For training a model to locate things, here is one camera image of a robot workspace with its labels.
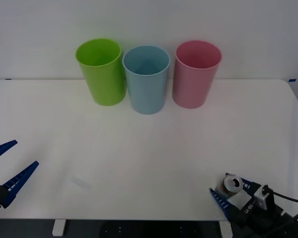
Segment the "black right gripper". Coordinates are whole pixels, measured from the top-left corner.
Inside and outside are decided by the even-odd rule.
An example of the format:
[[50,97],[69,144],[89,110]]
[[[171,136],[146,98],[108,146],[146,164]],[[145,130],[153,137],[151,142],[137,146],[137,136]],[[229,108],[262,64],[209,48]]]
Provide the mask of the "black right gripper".
[[[235,195],[242,190],[249,195],[253,195],[260,186],[260,184],[248,181],[238,175],[229,173],[225,175],[225,190],[230,195]],[[272,193],[266,193],[263,198],[259,195],[252,197],[251,200],[239,210],[226,198],[219,196],[212,188],[210,188],[209,191],[226,219],[240,227],[247,226],[258,231],[268,231],[278,223],[283,212],[283,209],[275,204],[274,195]]]

